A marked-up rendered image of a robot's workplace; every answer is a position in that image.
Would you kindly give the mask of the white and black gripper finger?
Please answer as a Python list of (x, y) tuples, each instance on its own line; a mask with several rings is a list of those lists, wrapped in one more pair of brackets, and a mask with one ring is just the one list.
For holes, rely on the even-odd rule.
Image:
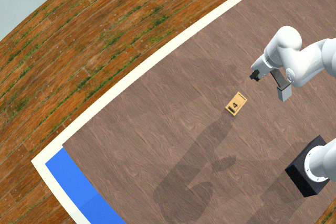
[(258, 74), (259, 74), (259, 71), (257, 69), (250, 75), (250, 78), (255, 79), (256, 81), (259, 81), (260, 79), (258, 79)]

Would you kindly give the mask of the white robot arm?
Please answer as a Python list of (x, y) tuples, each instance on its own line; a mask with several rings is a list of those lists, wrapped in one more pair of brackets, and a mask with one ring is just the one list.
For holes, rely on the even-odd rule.
[[(275, 68), (284, 67), (289, 81), (279, 69), (270, 71), (278, 84), (278, 98), (282, 102), (292, 95), (291, 84), (299, 88), (323, 69), (336, 79), (336, 38), (315, 42), (300, 51), (300, 34), (294, 28), (284, 26), (270, 42), (265, 48), (265, 58)], [(304, 169), (314, 182), (330, 179), (336, 183), (336, 138), (325, 146), (311, 149), (304, 161)]]

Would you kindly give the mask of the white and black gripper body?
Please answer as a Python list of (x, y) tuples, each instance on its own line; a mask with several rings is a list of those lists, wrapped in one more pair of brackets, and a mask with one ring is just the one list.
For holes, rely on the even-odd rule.
[(262, 77), (264, 77), (265, 75), (267, 75), (268, 73), (270, 73), (270, 71), (274, 70), (274, 69), (279, 69), (279, 68), (275, 68), (273, 66), (271, 66), (266, 58), (265, 58), (265, 50), (264, 50), (264, 54), (261, 55), (256, 61), (255, 63), (251, 66), (252, 70), (259, 70), (259, 74), (258, 74), (258, 78), (261, 79)]

